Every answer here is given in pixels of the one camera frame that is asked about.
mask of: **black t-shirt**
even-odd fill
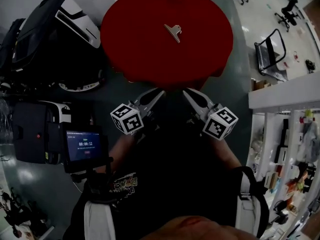
[[[187,128],[156,130],[128,154],[112,183],[112,192],[126,194],[116,209],[111,208],[117,240],[138,240],[179,216],[226,221],[223,217],[229,215],[224,214],[222,204],[225,175],[207,136]],[[87,200],[84,191],[63,239],[69,239],[73,226],[77,231],[83,228]]]

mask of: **graphic print on shirt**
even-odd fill
[[[135,187],[138,185],[138,177],[134,177],[136,173],[130,173],[126,176],[116,179],[111,183],[110,192],[117,193],[122,191],[128,191],[126,197],[135,193]]]

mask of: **metal binder clip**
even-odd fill
[[[164,27],[170,32],[170,34],[174,37],[174,39],[180,44],[180,39],[178,34],[182,33],[181,27],[179,25],[175,25],[173,27],[169,27],[167,24],[164,24]]]

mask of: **gray floor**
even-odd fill
[[[239,117],[236,127],[226,140],[241,163],[245,165],[252,122],[248,104],[251,80],[246,41],[233,0],[213,1],[223,10],[232,26],[233,50],[222,76],[210,77],[201,91],[213,102],[222,103]],[[58,89],[50,96],[64,101],[92,102],[96,123],[103,127],[104,134],[108,135],[109,145],[112,147],[120,132],[114,126],[110,112],[119,104],[133,100],[150,88],[151,85],[146,83],[129,83],[121,73],[115,73],[109,68],[105,85],[95,91],[70,93]],[[12,146],[3,145],[0,151],[11,157],[11,162],[3,164],[8,185],[14,187],[25,200],[37,201],[56,227],[49,239],[61,239],[69,225],[72,209],[80,196],[70,176],[65,174],[62,165],[16,161]]]

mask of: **yellow object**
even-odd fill
[[[297,189],[299,190],[299,191],[302,191],[303,189],[304,189],[304,183],[303,182],[299,182],[299,183],[297,183],[296,184],[296,186],[297,186]]]
[[[310,109],[306,109],[305,112],[304,112],[304,115],[307,118],[311,118],[311,119],[314,118],[314,113]]]

